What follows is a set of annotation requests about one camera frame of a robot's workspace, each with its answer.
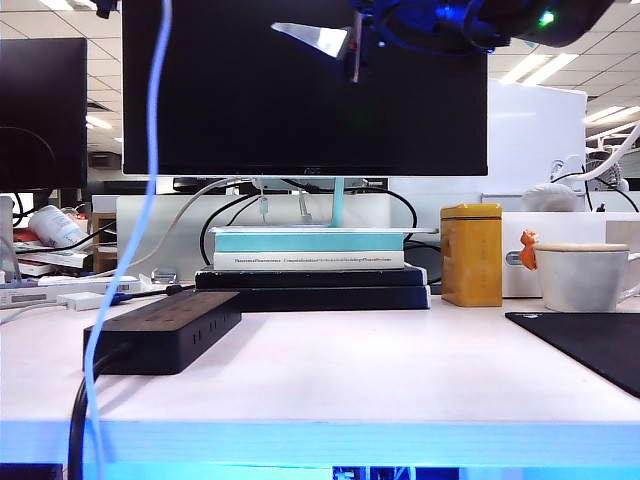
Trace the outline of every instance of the ceiling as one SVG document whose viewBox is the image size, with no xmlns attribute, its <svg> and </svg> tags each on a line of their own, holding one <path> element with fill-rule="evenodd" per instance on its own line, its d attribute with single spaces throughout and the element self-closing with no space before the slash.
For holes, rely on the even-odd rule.
<svg viewBox="0 0 640 480">
<path fill-rule="evenodd" d="M 115 140 L 122 137 L 120 22 L 117 12 L 104 20 L 86 7 L 53 11 L 40 0 L 0 0 L 1 38 L 81 36 L 88 39 L 88 98 L 109 110 L 92 115 L 112 126 L 88 131 L 90 151 L 119 153 L 122 149 L 122 144 Z M 511 46 L 499 48 L 490 55 L 490 77 L 501 78 L 530 53 L 579 54 L 542 85 L 587 92 L 590 96 L 588 114 L 613 105 L 640 105 L 640 4 L 632 5 L 627 0 L 614 3 L 590 32 L 561 49 L 514 39 Z M 590 127 L 588 135 L 635 119 L 640 119 L 640 114 L 622 122 Z"/>
</svg>

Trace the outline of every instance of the black mouse pad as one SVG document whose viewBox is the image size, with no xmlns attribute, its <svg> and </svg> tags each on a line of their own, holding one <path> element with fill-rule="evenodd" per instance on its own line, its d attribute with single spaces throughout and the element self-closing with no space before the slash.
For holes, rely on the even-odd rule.
<svg viewBox="0 0 640 480">
<path fill-rule="evenodd" d="M 640 313 L 509 312 L 505 316 L 640 398 Z"/>
</svg>

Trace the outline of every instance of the green led light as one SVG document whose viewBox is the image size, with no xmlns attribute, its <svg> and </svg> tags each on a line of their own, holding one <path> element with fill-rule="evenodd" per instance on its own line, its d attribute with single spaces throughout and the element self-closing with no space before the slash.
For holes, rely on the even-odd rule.
<svg viewBox="0 0 640 480">
<path fill-rule="evenodd" d="M 547 10 L 542 14 L 538 23 L 540 24 L 541 27 L 546 27 L 550 23 L 553 23 L 555 19 L 556 19 L 555 14 Z"/>
</svg>

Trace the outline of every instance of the desk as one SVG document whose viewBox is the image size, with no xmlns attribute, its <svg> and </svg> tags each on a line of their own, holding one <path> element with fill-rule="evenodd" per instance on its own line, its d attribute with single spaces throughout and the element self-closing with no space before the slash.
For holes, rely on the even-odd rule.
<svg viewBox="0 0 640 480">
<path fill-rule="evenodd" d="M 179 375 L 98 381 L 107 458 L 640 466 L 640 400 L 503 316 L 541 308 L 247 314 Z M 65 462 L 94 315 L 46 308 L 1 328 L 0 461 Z"/>
</svg>

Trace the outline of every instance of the computer monitor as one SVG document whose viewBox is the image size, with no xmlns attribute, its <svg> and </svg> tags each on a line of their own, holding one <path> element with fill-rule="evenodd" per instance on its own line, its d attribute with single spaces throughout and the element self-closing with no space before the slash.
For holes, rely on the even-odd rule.
<svg viewBox="0 0 640 480">
<path fill-rule="evenodd" d="M 124 172 L 147 170 L 160 2 L 123 2 Z M 360 81 L 271 28 L 353 25 L 347 0 L 174 2 L 158 106 L 167 175 L 486 175 L 487 60 L 362 45 Z"/>
<path fill-rule="evenodd" d="M 86 112 L 86 39 L 0 40 L 0 191 L 83 187 Z"/>
</svg>

